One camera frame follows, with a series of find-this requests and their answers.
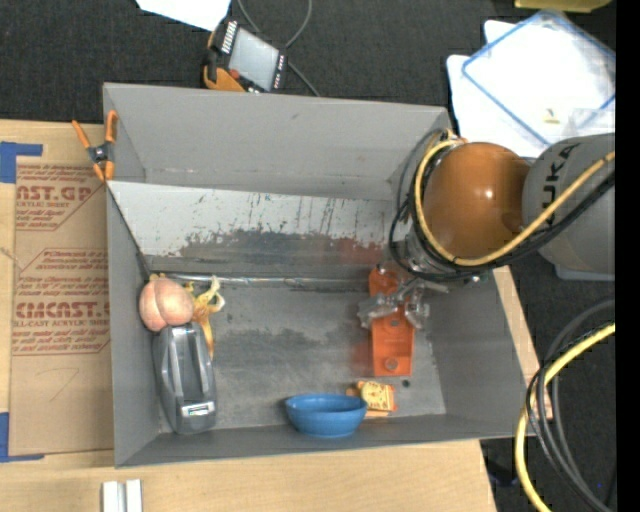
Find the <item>gray bin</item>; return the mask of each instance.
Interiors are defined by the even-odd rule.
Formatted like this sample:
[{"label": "gray bin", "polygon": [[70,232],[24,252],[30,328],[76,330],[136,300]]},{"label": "gray bin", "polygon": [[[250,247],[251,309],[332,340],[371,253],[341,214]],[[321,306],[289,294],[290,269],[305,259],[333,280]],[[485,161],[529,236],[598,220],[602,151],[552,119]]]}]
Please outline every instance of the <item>gray bin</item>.
[{"label": "gray bin", "polygon": [[[283,402],[371,378],[357,317],[396,190],[441,107],[106,84],[116,466],[506,437],[524,379],[496,282],[431,292],[399,410],[351,437],[297,432]],[[149,272],[218,276],[215,425],[173,433],[137,313]]]}]

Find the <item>black floor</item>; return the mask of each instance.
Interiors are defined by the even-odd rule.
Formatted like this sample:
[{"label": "black floor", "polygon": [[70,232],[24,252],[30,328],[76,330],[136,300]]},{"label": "black floor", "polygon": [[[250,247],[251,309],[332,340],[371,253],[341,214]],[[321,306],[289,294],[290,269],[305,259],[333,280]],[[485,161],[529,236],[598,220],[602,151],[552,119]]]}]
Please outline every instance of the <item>black floor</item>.
[{"label": "black floor", "polygon": [[[286,42],[307,12],[305,0],[244,0],[244,5],[275,44]],[[446,58],[477,51],[484,44],[484,21],[517,22],[535,12],[510,0],[318,0],[288,53],[322,96],[447,106],[452,112]],[[616,50],[615,0],[592,14],[568,15]],[[0,0],[0,118],[102,122],[105,81],[201,87],[208,37],[204,30],[143,13],[133,0]],[[311,91],[289,73],[284,93]],[[572,318],[615,296],[611,282],[559,279],[537,254],[512,271],[541,358]],[[561,386],[576,464],[602,499],[617,458],[615,359],[611,340],[572,363]],[[483,442],[496,477],[498,509],[529,511],[521,487],[510,483],[511,443]],[[530,447],[529,471],[545,501],[557,511],[588,510],[535,440]]]}]

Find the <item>black cable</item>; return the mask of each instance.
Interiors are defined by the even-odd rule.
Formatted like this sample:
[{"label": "black cable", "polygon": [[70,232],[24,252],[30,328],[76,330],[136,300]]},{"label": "black cable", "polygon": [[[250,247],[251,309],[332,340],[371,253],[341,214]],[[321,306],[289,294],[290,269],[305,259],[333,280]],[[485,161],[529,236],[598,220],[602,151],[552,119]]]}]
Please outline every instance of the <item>black cable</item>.
[{"label": "black cable", "polygon": [[407,173],[409,172],[411,162],[418,154],[418,151],[422,151],[423,153],[426,153],[427,151],[429,151],[429,149],[431,149],[432,143],[427,144],[426,147],[424,148],[423,148],[423,144],[430,138],[434,137],[438,132],[440,132],[439,141],[441,142],[443,140],[442,137],[446,135],[447,130],[445,130],[444,128],[436,128],[434,130],[427,132],[413,147],[413,149],[411,150],[411,153],[409,153],[409,157],[407,158],[404,168],[402,169],[402,172],[400,174],[400,180],[398,183],[398,193],[396,195],[396,208],[400,208],[400,204],[402,200],[402,189],[404,188],[404,180],[407,177]]},{"label": "black cable", "polygon": [[[249,16],[249,13],[247,12],[247,9],[245,8],[244,4],[242,3],[242,0],[235,0],[236,4],[238,5],[238,8],[240,9],[240,11],[242,12],[242,15],[244,16],[244,18],[247,20],[247,23],[249,25],[251,25],[251,27],[253,28],[253,30],[259,34],[262,34],[262,30],[260,30],[258,28],[258,25],[256,25],[256,23],[253,21],[253,19],[251,18],[251,16]],[[300,28],[296,31],[296,33],[291,37],[291,39],[289,39],[289,41],[285,44],[285,49],[289,48],[291,45],[293,45],[293,43],[295,43],[298,38],[300,37],[300,35],[302,34],[302,32],[304,32],[304,29],[307,28],[307,25],[309,24],[309,20],[311,19],[311,13],[313,10],[313,0],[308,0],[308,7],[307,7],[307,15],[304,19],[304,21],[302,22],[302,25],[300,26]],[[320,93],[318,92],[318,90],[313,86],[313,84],[307,79],[306,76],[304,76],[304,74],[302,73],[302,71],[300,71],[298,69],[297,66],[295,66],[293,64],[293,62],[291,62],[290,59],[287,59],[287,65],[291,68],[291,71],[293,71],[296,75],[298,75],[298,77],[300,78],[300,80],[302,80],[304,82],[304,84],[309,88],[309,90],[315,95],[315,96],[320,96]]]},{"label": "black cable", "polygon": [[[580,315],[575,317],[571,322],[569,322],[565,328],[556,336],[555,340],[549,346],[547,350],[547,354],[545,355],[545,359],[551,359],[554,357],[554,353],[558,350],[560,344],[573,336],[576,329],[579,325],[581,325],[585,320],[592,317],[593,315],[603,311],[605,309],[614,308],[615,307],[615,299],[604,299],[599,302],[596,302],[591,307],[587,308]],[[571,450],[569,449],[569,444],[567,443],[566,436],[564,433],[564,428],[562,424],[562,416],[560,412],[560,379],[553,379],[551,382],[551,404],[553,408],[553,421],[556,429],[556,437],[559,440],[560,447],[562,448],[567,463],[571,467],[571,469],[579,475],[578,467],[573,460],[573,456],[571,454]]]},{"label": "black cable", "polygon": [[604,504],[608,507],[611,505],[611,501],[613,500],[614,494],[617,493],[618,487],[618,462],[616,461],[615,466],[613,466],[613,472],[611,474],[611,479],[609,481],[609,489],[607,490],[607,495],[604,499]]},{"label": "black cable", "polygon": [[[582,314],[572,320],[559,334],[556,336],[554,341],[552,342],[547,355],[545,357],[544,363],[541,365],[540,370],[536,373],[534,378],[532,379],[530,385],[527,389],[527,412],[529,414],[530,424],[534,430],[534,433],[538,440],[540,441],[540,445],[544,451],[545,456],[547,457],[549,463],[553,467],[553,469],[563,478],[565,481],[571,486],[571,488],[585,501],[585,503],[593,510],[600,512],[609,512],[609,508],[606,504],[598,498],[596,498],[591,490],[588,488],[587,484],[582,479],[578,468],[573,461],[571,456],[571,451],[566,443],[566,439],[564,437],[564,431],[562,429],[561,418],[559,414],[559,404],[555,400],[557,398],[558,393],[558,383],[557,376],[556,379],[552,380],[552,385],[554,386],[554,395],[553,399],[553,413],[554,420],[556,422],[556,429],[560,433],[559,436],[559,444],[556,443],[553,435],[551,434],[549,424],[546,419],[546,410],[544,407],[545,402],[545,375],[547,369],[553,364],[557,358],[564,353],[566,350],[569,350],[571,347],[575,346],[577,343],[584,339],[584,336],[574,339],[569,343],[565,343],[566,339],[569,335],[571,335],[575,329],[588,317],[594,315],[595,313],[615,306],[615,301],[613,299],[606,299],[604,301],[600,301],[595,305],[591,306],[587,310],[585,310]],[[531,397],[533,396],[534,391],[536,392],[536,401],[537,401],[537,415],[534,414],[534,411],[531,407]]]},{"label": "black cable", "polygon": [[[577,338],[573,340],[568,346],[564,347],[558,356],[561,355],[565,350],[572,348],[577,345],[584,338]],[[527,390],[527,413],[529,415],[530,424],[533,427],[533,430],[540,442],[540,445],[544,451],[544,454],[554,469],[554,471],[561,476],[567,484],[571,487],[571,489],[592,509],[598,512],[611,512],[610,509],[604,505],[598,498],[596,498],[591,490],[585,485],[582,477],[579,476],[579,473],[575,473],[570,467],[565,458],[560,454],[560,451],[553,439],[553,437],[549,434],[549,432],[544,432],[541,428],[541,424],[546,422],[546,411],[544,409],[544,381],[546,376],[546,371],[549,369],[551,364],[554,362],[555,358],[545,362],[544,365],[537,372],[534,379],[532,379],[529,388]],[[531,407],[531,400],[529,399],[536,392],[538,395],[538,400],[541,400],[541,403],[538,402],[538,412],[537,416],[534,414],[534,411]]]},{"label": "black cable", "polygon": [[421,272],[407,265],[402,260],[402,257],[400,256],[400,254],[398,254],[397,242],[394,240],[395,230],[398,225],[398,222],[406,214],[407,208],[408,208],[408,199],[405,200],[405,202],[400,206],[400,208],[396,212],[396,215],[391,221],[391,228],[389,229],[389,238],[388,238],[389,252],[391,253],[392,258],[398,264],[398,266],[400,266],[406,272],[408,272],[409,274],[415,277],[419,277],[426,281],[433,281],[433,282],[459,281],[464,278],[471,278],[471,277],[477,276],[477,273],[475,272],[459,272],[457,270],[454,270],[453,272],[449,272],[449,273],[446,273],[446,272],[445,273],[435,273],[435,272],[427,273],[427,272]]}]

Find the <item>yellow cable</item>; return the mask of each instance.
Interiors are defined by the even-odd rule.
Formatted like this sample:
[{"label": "yellow cable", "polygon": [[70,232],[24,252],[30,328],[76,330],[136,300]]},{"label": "yellow cable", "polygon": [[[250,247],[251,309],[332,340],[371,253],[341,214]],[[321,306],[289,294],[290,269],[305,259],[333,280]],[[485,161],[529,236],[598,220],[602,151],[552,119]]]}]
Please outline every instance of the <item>yellow cable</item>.
[{"label": "yellow cable", "polygon": [[571,183],[569,187],[567,187],[556,199],[553,201],[547,208],[543,210],[543,212],[531,223],[527,228],[518,234],[513,240],[504,245],[502,248],[480,258],[474,259],[466,259],[466,258],[457,258],[455,255],[451,254],[447,251],[439,242],[436,240],[435,236],[429,229],[427,225],[427,221],[424,216],[424,210],[422,209],[422,178],[424,176],[425,169],[429,161],[433,158],[433,156],[441,151],[442,149],[449,146],[457,146],[462,144],[464,141],[461,139],[449,139],[447,141],[441,142],[430,151],[425,153],[425,156],[422,158],[420,165],[418,166],[418,170],[416,171],[416,183],[414,187],[414,204],[416,207],[416,216],[418,217],[418,223],[420,225],[420,229],[422,230],[424,236],[427,238],[429,243],[433,246],[433,248],[444,258],[451,262],[455,262],[456,265],[465,266],[465,267],[473,267],[477,265],[484,265],[486,263],[490,263],[501,256],[504,256],[509,251],[513,250],[516,246],[524,242],[529,236],[531,236],[540,225],[545,222],[553,213],[565,203],[565,201],[579,188],[581,187],[591,176],[593,176],[598,170],[600,170],[605,164],[615,159],[616,153],[615,151],[611,151],[603,158],[599,159],[591,166],[589,166],[583,173]]},{"label": "yellow cable", "polygon": [[[565,354],[559,357],[550,367],[549,370],[545,373],[544,386],[549,385],[551,380],[562,370],[567,364],[573,361],[577,356],[594,346],[596,343],[602,341],[608,336],[614,334],[616,332],[616,324],[612,322],[606,327],[600,329],[595,334],[589,336],[584,339],[580,343],[578,343],[575,347],[568,350]],[[528,397],[530,398],[531,407],[535,407],[535,395]],[[516,470],[518,472],[518,477],[520,478],[520,484],[522,485],[529,501],[536,507],[536,509],[540,512],[551,512],[551,509],[542,501],[540,495],[535,490],[535,487],[531,483],[531,479],[529,478],[529,473],[527,471],[527,464],[525,461],[524,455],[524,447],[525,447],[525,434],[527,428],[527,422],[529,421],[529,415],[527,413],[527,407],[524,406],[522,411],[520,412],[520,418],[518,421],[518,426],[516,429],[516,437],[515,437],[515,465]]]},{"label": "yellow cable", "polygon": [[425,144],[425,149],[424,149],[425,153],[430,149],[432,149],[434,147],[434,142],[436,141],[436,139],[438,137],[442,137],[444,134],[446,134],[447,136],[445,140],[449,140],[453,137],[453,132],[450,129],[436,131],[434,134],[431,135],[431,137],[429,137],[429,140]]}]

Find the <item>orange block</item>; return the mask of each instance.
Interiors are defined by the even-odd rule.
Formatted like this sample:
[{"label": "orange block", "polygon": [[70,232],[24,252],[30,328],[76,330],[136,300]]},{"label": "orange block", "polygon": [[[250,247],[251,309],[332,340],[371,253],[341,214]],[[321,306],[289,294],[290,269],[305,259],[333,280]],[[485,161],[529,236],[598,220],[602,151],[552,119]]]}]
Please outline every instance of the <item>orange block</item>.
[{"label": "orange block", "polygon": [[[369,274],[369,294],[390,295],[398,289],[395,272],[380,272],[374,268]],[[373,374],[376,377],[411,375],[415,327],[404,315],[404,305],[395,313],[371,321],[371,353]]]}]

